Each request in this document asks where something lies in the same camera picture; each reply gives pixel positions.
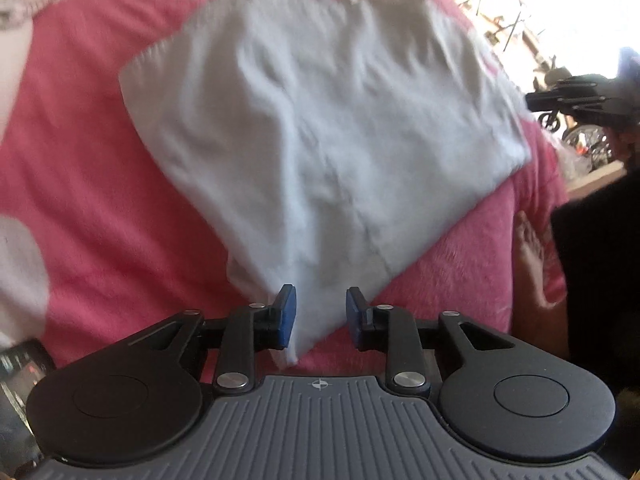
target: person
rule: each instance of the person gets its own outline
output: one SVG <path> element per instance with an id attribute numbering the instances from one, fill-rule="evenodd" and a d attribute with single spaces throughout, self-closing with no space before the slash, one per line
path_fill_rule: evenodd
<path id="1" fill-rule="evenodd" d="M 606 130 L 628 163 L 640 127 Z M 511 332 L 590 370 L 616 395 L 617 414 L 601 456 L 627 476 L 640 468 L 640 171 L 551 215 L 567 285 L 557 303 L 543 291 L 543 245 L 523 212 L 513 229 Z"/>

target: bed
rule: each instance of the bed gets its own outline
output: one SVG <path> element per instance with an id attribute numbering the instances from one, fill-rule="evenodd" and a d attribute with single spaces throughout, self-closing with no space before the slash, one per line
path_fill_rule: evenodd
<path id="1" fill-rule="evenodd" d="M 172 313 L 223 317 L 246 304 L 226 277 L 215 232 L 172 186 L 138 137 L 118 73 L 207 0 L 55 0 L 33 19 L 28 60 L 0 136 L 0 344 L 39 338 L 58 365 Z M 431 0 L 463 30 L 452 0 Z M 375 303 L 421 318 L 459 310 L 506 331 L 511 233 L 523 210 L 545 243 L 545 291 L 564 294 L 548 218 L 566 200 L 556 156 L 523 120 L 526 167 L 396 277 Z M 372 371 L 344 328 L 292 372 Z M 268 356 L 264 366 L 270 364 Z"/>

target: human hand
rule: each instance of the human hand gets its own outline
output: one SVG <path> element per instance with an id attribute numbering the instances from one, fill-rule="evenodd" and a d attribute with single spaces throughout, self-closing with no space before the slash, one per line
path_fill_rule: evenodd
<path id="1" fill-rule="evenodd" d="M 634 145 L 640 143 L 640 126 L 632 126 L 623 131 L 603 128 L 613 156 L 626 163 L 634 153 Z"/>

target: wheel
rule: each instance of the wheel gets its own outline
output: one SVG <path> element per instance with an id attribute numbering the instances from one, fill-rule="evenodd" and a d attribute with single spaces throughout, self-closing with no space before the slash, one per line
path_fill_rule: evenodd
<path id="1" fill-rule="evenodd" d="M 538 124 L 552 134 L 556 133 L 556 131 L 560 129 L 560 119 L 558 114 L 554 114 L 552 112 L 540 114 L 538 117 Z"/>
<path id="2" fill-rule="evenodd" d="M 562 142 L 590 160 L 590 171 L 597 170 L 612 160 L 607 137 L 597 124 L 577 124 L 562 134 Z"/>

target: black circular base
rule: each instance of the black circular base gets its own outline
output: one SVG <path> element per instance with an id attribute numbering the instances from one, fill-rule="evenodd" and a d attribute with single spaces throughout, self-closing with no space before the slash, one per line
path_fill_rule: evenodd
<path id="1" fill-rule="evenodd" d="M 168 447 L 196 422 L 201 405 L 198 381 L 177 362 L 161 351 L 129 350 L 94 354 L 47 376 L 33 389 L 27 416 L 44 453 L 105 466 Z"/>
<path id="2" fill-rule="evenodd" d="M 569 393 L 562 384 L 539 375 L 516 375 L 500 381 L 495 400 L 505 410 L 522 416 L 551 416 L 564 410 Z"/>

